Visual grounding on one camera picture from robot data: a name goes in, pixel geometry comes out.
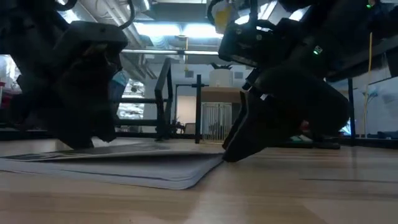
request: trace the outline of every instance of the ceiling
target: ceiling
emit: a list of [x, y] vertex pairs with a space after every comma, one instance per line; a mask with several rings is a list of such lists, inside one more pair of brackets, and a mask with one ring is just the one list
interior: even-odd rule
[[[259, 3], [261, 5], [267, 1], [259, 0]], [[138, 43], [137, 41], [131, 41], [129, 45], [130, 49], [187, 48], [188, 50], [215, 52], [218, 50], [222, 35], [220, 36], [215, 33], [214, 27], [210, 25], [206, 18], [206, 0], [133, 0], [133, 2], [136, 8], [136, 18], [132, 31], [136, 33], [127, 37], [138, 40]], [[125, 17], [129, 16], [130, 11], [126, 0], [80, 0], [79, 6], [75, 7], [74, 11], [77, 14], [79, 12], [80, 14], [89, 14], [89, 17], [91, 17], [89, 19], [94, 19], [98, 22], [118, 24], [117, 20], [123, 21], [123, 17], [120, 16], [114, 4], [117, 4], [119, 12], [124, 14]], [[275, 24], [282, 17], [289, 17], [291, 15], [276, 2], [273, 9], [269, 12], [269, 20]], [[116, 14], [118, 18], [115, 19], [112, 13]], [[159, 24], [163, 26], [169, 25], [169, 27], [161, 29], [159, 28]], [[154, 34], [159, 34], [159, 32], [165, 32], [164, 34], [166, 35], [162, 35], [162, 38], [154, 37]], [[188, 34], [188, 43], [185, 39], [178, 39], [173, 34]], [[173, 55], [168, 57], [173, 59], [172, 63], [227, 63], [220, 60], [217, 56], [183, 57]], [[164, 58], [164, 55], [146, 55], [146, 60], [149, 63], [163, 63]]]

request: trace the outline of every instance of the stack of paper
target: stack of paper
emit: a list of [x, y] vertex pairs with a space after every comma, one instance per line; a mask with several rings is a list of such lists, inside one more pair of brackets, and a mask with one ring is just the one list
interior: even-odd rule
[[165, 189], [187, 189], [222, 162], [222, 154], [158, 144], [7, 156], [0, 170]]

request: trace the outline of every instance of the ceiling pipe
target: ceiling pipe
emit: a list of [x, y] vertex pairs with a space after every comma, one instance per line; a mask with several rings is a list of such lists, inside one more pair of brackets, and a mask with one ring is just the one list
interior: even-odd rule
[[[120, 16], [122, 21], [128, 20], [126, 13], [120, 8], [120, 5], [118, 2], [116, 2], [115, 0], [107, 0], [107, 1], [112, 6], [112, 8], [117, 12], [118, 16]], [[136, 40], [140, 39], [140, 35], [134, 25], [129, 26], [128, 29], [133, 34], [133, 36]], [[152, 44], [154, 45], [155, 49], [164, 49], [164, 50], [172, 49], [171, 46], [169, 45], [169, 42], [162, 36], [157, 36], [157, 37], [150, 36], [149, 38], [150, 38], [150, 41], [152, 42]], [[168, 57], [175, 59], [175, 60], [182, 59], [182, 57], [180, 57], [179, 55], [169, 55]]]
[[124, 49], [123, 53], [129, 54], [153, 54], [153, 55], [207, 55], [218, 56], [217, 51], [206, 50], [147, 50], [147, 49]]
[[[109, 8], [111, 8], [110, 6], [112, 6], [112, 8], [116, 11], [117, 14], [115, 14], [113, 12], [113, 10], [109, 10], [108, 7], [106, 10], [108, 10], [109, 14], [111, 14], [110, 11], [112, 11], [112, 13], [115, 15], [115, 17], [118, 18], [118, 20], [122, 20], [122, 22], [126, 22], [129, 18], [127, 18], [127, 15], [122, 11], [122, 9], [120, 8], [120, 5], [118, 2], [116, 2], [115, 0], [103, 0], [103, 2], [106, 2], [106, 4], [108, 5]], [[141, 42], [141, 37], [136, 29], [136, 27], [134, 25], [128, 26], [128, 31], [131, 32], [132, 36], [134, 37], [134, 40], [137, 42], [137, 46], [143, 47], [144, 44]]]
[[[103, 0], [104, 3], [104, 7], [107, 10], [107, 12], [109, 13], [109, 15], [111, 15], [112, 19], [115, 21], [115, 23], [120, 26], [122, 25], [124, 22], [119, 18], [118, 15], [116, 15], [116, 13], [112, 10], [112, 7], [109, 5], [109, 1], [107, 0]], [[128, 39], [130, 40], [130, 43], [134, 46], [138, 46], [138, 47], [142, 47], [140, 42], [136, 40], [136, 38], [134, 37], [134, 35], [130, 32], [130, 30], [128, 29], [124, 29], [123, 30], [124, 34], [128, 37]]]
[[[80, 1], [75, 4], [75, 7], [72, 9], [73, 13], [77, 16], [77, 18], [88, 21], [88, 22], [98, 22], [93, 15], [91, 15], [90, 11], [87, 10], [85, 5], [83, 5]], [[126, 58], [124, 54], [120, 54], [122, 66], [125, 71], [130, 75], [133, 80], [144, 81], [146, 78], [146, 73], [141, 70], [136, 69], [136, 66], [132, 64], [130, 60]]]
[[[113, 20], [115, 21], [115, 23], [117, 23], [117, 25], [121, 25], [124, 22], [121, 20], [121, 18], [113, 11], [111, 5], [109, 4], [109, 0], [103, 0], [105, 9], [108, 11], [109, 15], [111, 15], [111, 17], [113, 18]], [[130, 43], [134, 46], [134, 47], [142, 47], [142, 42], [140, 41], [140, 37], [138, 36], [138, 39], [136, 39], [136, 37], [133, 35], [135, 27], [134, 26], [129, 26], [129, 28], [124, 29], [123, 32], [125, 33], [125, 35], [128, 37]], [[125, 57], [122, 56], [121, 57], [121, 61], [123, 64], [127, 64], [127, 62], [129, 62], [129, 60]], [[146, 64], [141, 63], [141, 62], [136, 62], [137, 65], [134, 65], [133, 63], [129, 62], [129, 65], [127, 64], [127, 66], [129, 67], [129, 70], [132, 71], [132, 73], [135, 74], [135, 76], [140, 75], [140, 80], [145, 80], [146, 76], [148, 76], [149, 78], [157, 78], [153, 71], [150, 70], [149, 67], [147, 67]]]

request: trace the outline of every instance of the metal frame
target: metal frame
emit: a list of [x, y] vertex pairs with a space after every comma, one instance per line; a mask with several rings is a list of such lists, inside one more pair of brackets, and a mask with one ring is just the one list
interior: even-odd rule
[[[180, 86], [190, 86], [192, 88], [196, 88], [197, 89], [197, 107], [196, 107], [196, 111], [200, 110], [201, 111], [201, 89], [202, 87], [205, 86], [209, 86], [209, 85], [205, 85], [202, 84], [201, 82], [201, 75], [197, 75], [197, 82], [193, 83], [193, 84], [175, 84], [175, 99], [174, 99], [174, 121], [177, 122], [177, 102], [178, 102], [178, 88]], [[197, 123], [198, 120], [199, 122], [201, 122], [201, 112], [199, 113], [200, 116], [198, 116], [198, 113], [195, 117], [195, 122]], [[197, 142], [197, 144], [200, 142], [201, 139], [201, 135], [200, 135], [200, 127], [199, 127], [199, 131], [197, 131], [197, 127], [195, 127], [195, 142]]]
[[349, 120], [350, 120], [350, 131], [351, 131], [351, 146], [355, 146], [355, 109], [354, 109], [354, 93], [353, 93], [353, 79], [348, 79], [348, 100], [349, 100]]
[[200, 143], [200, 124], [201, 123], [201, 75], [197, 75], [197, 113], [195, 120], [195, 144]]
[[[167, 99], [163, 98], [163, 88], [167, 82]], [[155, 86], [154, 99], [126, 99], [121, 98], [118, 103], [153, 103], [156, 104], [156, 119], [119, 119], [117, 125], [128, 126], [156, 126], [156, 139], [168, 139], [170, 136], [171, 109], [173, 103], [173, 85], [171, 72], [171, 59], [167, 58], [163, 63]]]
[[347, 146], [363, 146], [363, 147], [376, 147], [382, 149], [398, 149], [398, 140], [388, 140], [388, 139], [359, 139], [354, 140], [354, 145], [352, 145], [351, 137], [335, 138], [333, 140], [342, 145]]

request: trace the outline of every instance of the yellow object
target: yellow object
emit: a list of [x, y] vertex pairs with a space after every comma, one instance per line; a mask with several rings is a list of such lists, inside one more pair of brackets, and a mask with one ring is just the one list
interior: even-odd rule
[[[188, 37], [185, 41], [185, 50], [188, 50]], [[188, 55], [185, 55], [185, 71], [189, 71], [188, 69]]]
[[368, 82], [365, 88], [365, 105], [364, 105], [364, 112], [363, 112], [363, 126], [366, 127], [366, 115], [368, 114], [368, 98], [369, 98], [369, 83], [371, 82], [372, 77], [372, 46], [373, 46], [373, 33], [370, 34], [370, 41], [369, 41], [369, 67], [368, 67]]
[[229, 23], [231, 17], [232, 6], [226, 6], [222, 11], [216, 12], [215, 15], [215, 26], [217, 34], [224, 34], [226, 26]]

